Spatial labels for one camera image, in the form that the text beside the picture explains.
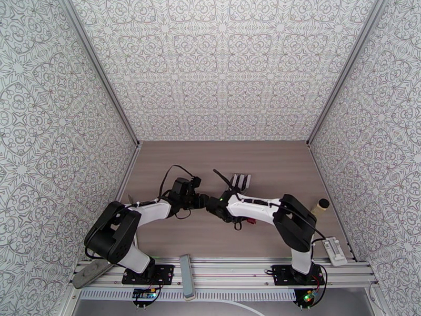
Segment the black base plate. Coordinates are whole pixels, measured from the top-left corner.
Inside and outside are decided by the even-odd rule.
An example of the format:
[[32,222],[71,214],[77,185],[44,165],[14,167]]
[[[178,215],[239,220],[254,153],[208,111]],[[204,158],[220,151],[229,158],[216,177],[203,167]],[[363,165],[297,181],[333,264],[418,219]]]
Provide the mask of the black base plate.
[[276,286],[314,286],[317,287],[317,281],[319,285],[322,286],[325,284],[325,279],[323,278],[322,269],[319,265],[312,265],[308,277],[305,279],[302,278],[297,281],[294,278],[294,275],[291,271],[291,265],[273,265],[273,280]]
[[148,279],[145,274],[135,273],[127,268],[124,271],[122,284],[124,285],[171,285],[173,281],[174,265],[155,265],[154,275]]

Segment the small plastic bottle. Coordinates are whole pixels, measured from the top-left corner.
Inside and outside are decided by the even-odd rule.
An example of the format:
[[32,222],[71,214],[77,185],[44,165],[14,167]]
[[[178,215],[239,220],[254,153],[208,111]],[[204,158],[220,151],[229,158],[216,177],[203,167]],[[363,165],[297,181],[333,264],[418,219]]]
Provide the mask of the small plastic bottle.
[[322,198],[311,210],[311,213],[319,218],[330,206],[329,200]]

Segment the patterned wallpaper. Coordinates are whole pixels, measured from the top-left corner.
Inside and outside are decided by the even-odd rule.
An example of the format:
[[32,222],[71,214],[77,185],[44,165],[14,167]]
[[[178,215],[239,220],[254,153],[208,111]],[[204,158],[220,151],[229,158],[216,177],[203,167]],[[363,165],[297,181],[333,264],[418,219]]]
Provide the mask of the patterned wallpaper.
[[395,315],[421,304],[421,0],[390,0],[312,150]]
[[57,0],[0,16],[0,314],[56,315],[134,143]]
[[73,0],[140,140],[304,140],[373,0]]

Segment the white cable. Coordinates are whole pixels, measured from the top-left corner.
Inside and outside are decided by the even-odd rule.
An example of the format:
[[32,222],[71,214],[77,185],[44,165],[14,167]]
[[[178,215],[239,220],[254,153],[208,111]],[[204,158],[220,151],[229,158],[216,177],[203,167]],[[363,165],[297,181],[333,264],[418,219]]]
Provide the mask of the white cable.
[[192,302],[198,302],[198,303],[201,303],[201,302],[226,303],[226,304],[231,304],[231,305],[238,306],[238,307],[244,308],[246,310],[249,310],[250,312],[255,313],[258,316],[265,316],[264,314],[260,313],[258,310],[255,310],[254,308],[251,308],[247,305],[243,305],[243,304],[233,302],[233,301],[230,301],[230,300],[211,300],[210,301],[210,300],[202,300],[202,299],[193,299]]

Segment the wooden table surface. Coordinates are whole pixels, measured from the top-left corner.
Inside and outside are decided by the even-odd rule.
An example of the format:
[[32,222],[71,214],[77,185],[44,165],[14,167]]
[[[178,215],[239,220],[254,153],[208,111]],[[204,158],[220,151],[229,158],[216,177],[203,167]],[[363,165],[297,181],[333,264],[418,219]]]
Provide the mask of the wooden table surface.
[[[122,201],[130,194],[134,201],[152,200],[167,169],[179,164],[202,179],[196,190],[219,197],[226,184],[215,174],[216,168],[228,178],[233,173],[251,174],[247,195],[259,198],[281,198],[294,195],[311,209],[320,198],[327,198],[315,165],[302,141],[276,142],[145,142],[127,183]],[[173,168],[164,190],[170,189],[177,177],[189,178]],[[181,211],[179,216],[187,215]],[[329,208],[317,221],[326,236],[340,240],[346,256],[351,253],[337,221]],[[139,248],[151,256],[175,257],[186,253],[196,257],[290,257],[290,249],[277,230],[264,222],[243,223],[241,231],[234,225],[206,212],[193,210],[189,218],[175,217],[155,221],[137,231]],[[315,257],[327,257],[320,243]]]

